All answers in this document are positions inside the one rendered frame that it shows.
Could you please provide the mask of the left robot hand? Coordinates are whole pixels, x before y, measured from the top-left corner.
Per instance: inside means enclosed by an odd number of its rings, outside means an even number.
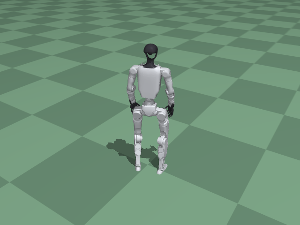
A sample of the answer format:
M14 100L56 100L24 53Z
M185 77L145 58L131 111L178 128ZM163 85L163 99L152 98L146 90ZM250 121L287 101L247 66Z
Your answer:
M134 102L134 103L132 104L130 100L129 100L129 102L130 102L130 104L131 104L131 105L130 105L131 112L133 113L134 107L137 106L137 105L138 105L138 106L140 106L140 105L139 105L138 103L136 103L136 102Z

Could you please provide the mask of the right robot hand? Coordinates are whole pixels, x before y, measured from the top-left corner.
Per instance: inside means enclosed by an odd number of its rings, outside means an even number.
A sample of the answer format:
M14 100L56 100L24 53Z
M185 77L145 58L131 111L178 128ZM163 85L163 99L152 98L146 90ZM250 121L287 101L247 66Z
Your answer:
M168 105L167 107L165 108L168 108L167 112L169 111L169 117L171 117L173 115L173 108L174 108L174 104L171 105L171 107Z

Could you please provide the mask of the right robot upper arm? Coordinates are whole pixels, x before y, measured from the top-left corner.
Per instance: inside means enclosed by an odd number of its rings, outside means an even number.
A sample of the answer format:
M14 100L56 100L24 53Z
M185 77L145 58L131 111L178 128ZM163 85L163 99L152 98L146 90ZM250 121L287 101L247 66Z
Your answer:
M160 71L161 71L162 77L164 77L164 81L165 81L165 84L166 84L166 87L167 87L165 89L166 94L167 95L173 94L174 93L174 91L173 91L173 82L172 82L170 69L166 68L166 67L161 67Z

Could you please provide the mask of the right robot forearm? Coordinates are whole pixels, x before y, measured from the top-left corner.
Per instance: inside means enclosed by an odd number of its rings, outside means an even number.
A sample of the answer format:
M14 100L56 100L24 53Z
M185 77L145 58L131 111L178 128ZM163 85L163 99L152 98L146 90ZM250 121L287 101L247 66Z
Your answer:
M174 89L173 89L174 90ZM175 94L171 94L171 95L167 95L168 97L168 105L171 107L172 104L175 104L174 103L174 97L175 97Z

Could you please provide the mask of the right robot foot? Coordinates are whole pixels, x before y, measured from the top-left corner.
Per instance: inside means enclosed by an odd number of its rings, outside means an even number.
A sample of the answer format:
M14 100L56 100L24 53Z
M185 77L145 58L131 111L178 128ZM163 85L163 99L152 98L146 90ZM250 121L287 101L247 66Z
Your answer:
M167 168L167 164L164 164L164 169L163 171ZM162 174L161 168L157 170L157 174Z

